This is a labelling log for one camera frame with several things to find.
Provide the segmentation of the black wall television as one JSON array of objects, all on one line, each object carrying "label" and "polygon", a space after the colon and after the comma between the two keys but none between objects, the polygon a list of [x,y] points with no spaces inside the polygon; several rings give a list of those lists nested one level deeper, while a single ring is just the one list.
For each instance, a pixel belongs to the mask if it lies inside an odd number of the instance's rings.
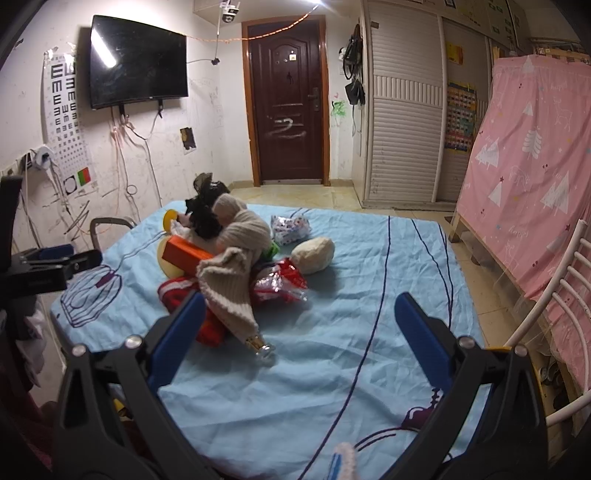
[{"label": "black wall television", "polygon": [[186,37],[131,20],[95,15],[90,31],[94,110],[188,95]]}]

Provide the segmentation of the eye chart poster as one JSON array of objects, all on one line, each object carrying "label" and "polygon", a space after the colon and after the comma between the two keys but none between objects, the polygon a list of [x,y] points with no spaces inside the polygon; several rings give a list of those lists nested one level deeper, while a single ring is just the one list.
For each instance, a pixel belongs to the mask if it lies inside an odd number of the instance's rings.
[{"label": "eye chart poster", "polygon": [[65,196],[95,187],[95,175],[79,117],[76,55],[50,49],[44,53],[43,112],[50,167]]}]

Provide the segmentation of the small glass bottle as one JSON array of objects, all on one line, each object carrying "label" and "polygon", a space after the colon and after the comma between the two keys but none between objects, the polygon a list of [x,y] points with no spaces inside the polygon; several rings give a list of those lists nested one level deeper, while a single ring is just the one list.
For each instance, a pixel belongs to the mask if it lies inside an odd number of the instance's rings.
[{"label": "small glass bottle", "polygon": [[249,337],[245,340],[245,346],[252,350],[256,362],[270,367],[276,363],[276,347],[264,340],[262,335]]}]

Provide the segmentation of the cream round bun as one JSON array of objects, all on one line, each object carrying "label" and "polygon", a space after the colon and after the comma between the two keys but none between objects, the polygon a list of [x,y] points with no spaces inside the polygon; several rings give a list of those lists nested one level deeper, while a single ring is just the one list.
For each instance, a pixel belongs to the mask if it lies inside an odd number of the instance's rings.
[{"label": "cream round bun", "polygon": [[297,245],[290,254],[290,261],[301,274],[311,275],[329,267],[335,255],[335,244],[328,237],[317,237]]}]

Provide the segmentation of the dark brown door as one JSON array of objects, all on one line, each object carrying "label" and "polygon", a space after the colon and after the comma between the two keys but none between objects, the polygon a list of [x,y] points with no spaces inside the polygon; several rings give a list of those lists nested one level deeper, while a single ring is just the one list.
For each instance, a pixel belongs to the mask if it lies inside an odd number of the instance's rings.
[{"label": "dark brown door", "polygon": [[329,69],[325,17],[242,23],[252,179],[329,184]]}]

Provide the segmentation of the colourful wall chart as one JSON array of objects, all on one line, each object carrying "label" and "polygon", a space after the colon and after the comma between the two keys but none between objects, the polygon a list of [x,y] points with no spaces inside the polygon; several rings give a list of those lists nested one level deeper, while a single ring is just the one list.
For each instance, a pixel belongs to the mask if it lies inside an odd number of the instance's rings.
[{"label": "colourful wall chart", "polygon": [[468,85],[448,83],[445,148],[469,153],[477,120],[477,92]]}]

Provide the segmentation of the beige knitted sock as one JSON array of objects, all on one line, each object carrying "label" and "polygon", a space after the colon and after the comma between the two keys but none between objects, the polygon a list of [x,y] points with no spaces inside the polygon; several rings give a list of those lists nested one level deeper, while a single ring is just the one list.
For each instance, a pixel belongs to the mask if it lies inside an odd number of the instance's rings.
[{"label": "beige knitted sock", "polygon": [[229,194],[212,207],[221,233],[215,239],[216,255],[197,266],[197,280],[207,306],[242,344],[260,335],[250,303],[252,267],[271,248],[270,226],[242,200]]}]

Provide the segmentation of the orange tissue box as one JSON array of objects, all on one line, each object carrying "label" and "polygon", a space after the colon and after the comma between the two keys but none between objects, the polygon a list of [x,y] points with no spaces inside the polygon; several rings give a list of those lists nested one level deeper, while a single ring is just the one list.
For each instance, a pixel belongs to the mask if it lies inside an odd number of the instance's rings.
[{"label": "orange tissue box", "polygon": [[211,258],[211,253],[178,236],[166,236],[157,249],[158,265],[169,279],[194,277],[198,264]]}]

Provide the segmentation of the light blue bed sheet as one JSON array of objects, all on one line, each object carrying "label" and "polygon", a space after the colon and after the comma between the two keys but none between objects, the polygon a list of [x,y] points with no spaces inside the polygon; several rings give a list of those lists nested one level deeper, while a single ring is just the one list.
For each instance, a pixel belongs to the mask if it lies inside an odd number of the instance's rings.
[{"label": "light blue bed sheet", "polygon": [[377,479],[440,404],[394,319],[410,293],[454,334],[479,337],[466,280],[434,221],[308,209],[317,236],[335,243],[302,301],[256,307],[273,345],[260,361],[236,339],[194,343],[159,397],[187,441],[222,475],[318,479],[340,443],[358,472]]}]

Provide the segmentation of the silver foil wrapper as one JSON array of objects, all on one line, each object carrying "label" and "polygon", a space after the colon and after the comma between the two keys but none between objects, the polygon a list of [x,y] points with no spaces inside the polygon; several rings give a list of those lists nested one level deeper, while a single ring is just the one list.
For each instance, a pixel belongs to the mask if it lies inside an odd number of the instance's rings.
[{"label": "silver foil wrapper", "polygon": [[304,215],[270,217],[270,230],[273,241],[284,246],[308,238],[311,234],[311,224]]}]

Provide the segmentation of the white metal chair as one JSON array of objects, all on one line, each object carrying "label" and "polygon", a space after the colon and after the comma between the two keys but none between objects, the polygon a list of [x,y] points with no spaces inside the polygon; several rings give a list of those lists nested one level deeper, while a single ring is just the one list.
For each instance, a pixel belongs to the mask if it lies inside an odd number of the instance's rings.
[{"label": "white metal chair", "polygon": [[583,326],[590,319],[590,304],[585,295],[590,292],[590,280],[581,271],[590,267],[590,241],[585,238],[588,223],[580,219],[567,248],[550,281],[525,319],[512,333],[505,345],[517,348],[540,318],[546,319],[542,332],[549,336],[549,345],[563,362],[573,360],[582,368],[580,395],[565,407],[546,417],[549,427],[557,425],[590,405],[590,345]]}]

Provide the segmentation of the white slatted wardrobe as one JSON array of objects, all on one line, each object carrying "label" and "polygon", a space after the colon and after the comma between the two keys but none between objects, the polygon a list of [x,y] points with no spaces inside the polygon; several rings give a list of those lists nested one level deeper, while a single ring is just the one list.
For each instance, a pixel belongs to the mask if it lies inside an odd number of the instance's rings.
[{"label": "white slatted wardrobe", "polygon": [[367,113],[356,190],[363,204],[431,207],[460,196],[470,152],[445,148],[448,83],[489,101],[489,39],[458,20],[395,1],[363,4]]}]

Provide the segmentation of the red shiny snack wrapper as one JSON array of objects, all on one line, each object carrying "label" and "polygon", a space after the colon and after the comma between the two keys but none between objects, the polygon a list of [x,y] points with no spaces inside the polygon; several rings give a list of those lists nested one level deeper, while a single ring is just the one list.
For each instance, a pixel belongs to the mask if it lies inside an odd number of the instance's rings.
[{"label": "red shiny snack wrapper", "polygon": [[307,291],[307,281],[289,258],[257,265],[249,286],[253,304],[278,300],[307,302]]}]

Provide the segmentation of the red knitted sock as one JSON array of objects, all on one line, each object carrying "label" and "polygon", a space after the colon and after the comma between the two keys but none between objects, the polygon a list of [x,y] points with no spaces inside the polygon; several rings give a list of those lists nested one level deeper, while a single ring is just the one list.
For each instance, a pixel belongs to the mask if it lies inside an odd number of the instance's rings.
[{"label": "red knitted sock", "polygon": [[200,297],[200,286],[194,277],[178,277],[162,283],[158,298],[170,314],[180,312],[185,333],[207,347],[217,348],[228,338],[228,328],[217,319]]}]

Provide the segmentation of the pink tree-print curtain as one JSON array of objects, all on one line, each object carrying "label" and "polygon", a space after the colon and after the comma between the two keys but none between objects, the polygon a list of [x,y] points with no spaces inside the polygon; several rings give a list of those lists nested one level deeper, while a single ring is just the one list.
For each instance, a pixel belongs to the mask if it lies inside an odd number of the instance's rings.
[{"label": "pink tree-print curtain", "polygon": [[590,219],[590,68],[529,55],[495,62],[454,218],[493,270],[514,332]]}]

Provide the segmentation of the black hanging bags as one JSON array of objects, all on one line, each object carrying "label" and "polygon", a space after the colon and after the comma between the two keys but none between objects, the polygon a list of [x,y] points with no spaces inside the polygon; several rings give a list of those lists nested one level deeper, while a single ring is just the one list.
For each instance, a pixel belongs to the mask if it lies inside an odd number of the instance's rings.
[{"label": "black hanging bags", "polygon": [[360,24],[356,24],[346,46],[341,50],[342,73],[346,80],[346,97],[353,107],[366,104],[363,87],[363,37]]}]

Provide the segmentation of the orange round lid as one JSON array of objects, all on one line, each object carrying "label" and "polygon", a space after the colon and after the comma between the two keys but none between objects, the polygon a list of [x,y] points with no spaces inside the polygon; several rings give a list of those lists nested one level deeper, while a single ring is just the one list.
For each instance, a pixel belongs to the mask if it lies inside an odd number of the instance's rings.
[{"label": "orange round lid", "polygon": [[173,221],[178,220],[178,212],[173,209],[169,209],[165,212],[162,219],[162,228],[165,232],[170,232],[171,224]]}]

